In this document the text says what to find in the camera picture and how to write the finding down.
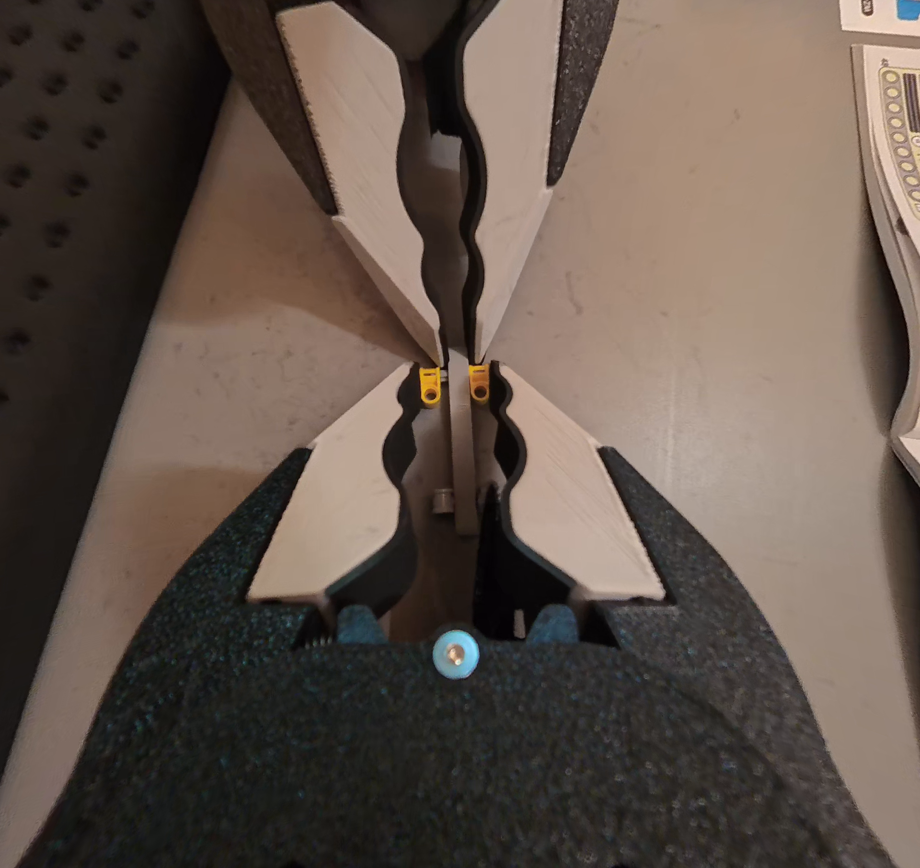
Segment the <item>black perforated pad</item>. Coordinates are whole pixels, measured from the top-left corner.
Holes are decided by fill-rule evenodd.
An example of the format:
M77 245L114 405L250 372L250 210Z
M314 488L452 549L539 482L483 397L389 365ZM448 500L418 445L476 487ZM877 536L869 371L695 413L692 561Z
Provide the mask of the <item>black perforated pad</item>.
M1 1L1 762L228 71L198 0Z

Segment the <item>long grey building beam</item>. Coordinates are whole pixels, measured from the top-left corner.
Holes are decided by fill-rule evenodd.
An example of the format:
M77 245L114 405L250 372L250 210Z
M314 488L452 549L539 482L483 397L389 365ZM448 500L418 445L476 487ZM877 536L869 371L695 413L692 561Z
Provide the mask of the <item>long grey building beam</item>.
M454 348L450 348L448 356L454 526L458 535L472 537L478 534L479 522L469 363L466 355Z

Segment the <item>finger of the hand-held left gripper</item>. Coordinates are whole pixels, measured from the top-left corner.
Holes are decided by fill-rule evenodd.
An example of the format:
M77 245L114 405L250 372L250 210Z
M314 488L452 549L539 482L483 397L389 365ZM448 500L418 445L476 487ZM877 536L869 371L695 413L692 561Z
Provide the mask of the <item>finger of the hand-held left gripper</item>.
M469 153L467 347L489 348L552 191L548 160L564 0L488 0L466 28L458 99Z
M440 319L422 281L422 236L400 190L406 119L396 53L349 11L322 1L275 21L337 206L339 233L400 321L443 366Z

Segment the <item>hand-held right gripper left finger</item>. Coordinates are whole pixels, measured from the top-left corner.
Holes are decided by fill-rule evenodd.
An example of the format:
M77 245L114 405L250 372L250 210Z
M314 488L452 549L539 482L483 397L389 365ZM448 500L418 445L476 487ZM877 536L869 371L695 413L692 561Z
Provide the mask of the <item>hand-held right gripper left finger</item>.
M322 431L247 590L325 617L353 604L384 615L415 574L401 480L415 456L418 365L404 363Z

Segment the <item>instruction booklet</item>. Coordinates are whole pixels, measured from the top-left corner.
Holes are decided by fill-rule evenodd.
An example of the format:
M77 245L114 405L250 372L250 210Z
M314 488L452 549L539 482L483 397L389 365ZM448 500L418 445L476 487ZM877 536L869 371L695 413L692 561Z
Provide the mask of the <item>instruction booklet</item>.
M900 299L909 368L891 446L919 481L919 52L853 45L857 125L868 200Z

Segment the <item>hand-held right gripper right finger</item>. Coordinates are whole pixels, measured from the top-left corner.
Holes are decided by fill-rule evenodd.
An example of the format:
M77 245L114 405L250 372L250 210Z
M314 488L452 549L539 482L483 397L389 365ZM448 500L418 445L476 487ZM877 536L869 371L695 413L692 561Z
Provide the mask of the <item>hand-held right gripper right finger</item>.
M475 627L496 640L535 634L549 607L575 637L601 637L596 602L659 605L666 582L604 464L601 445L506 364L489 368L493 454L504 483L483 506Z

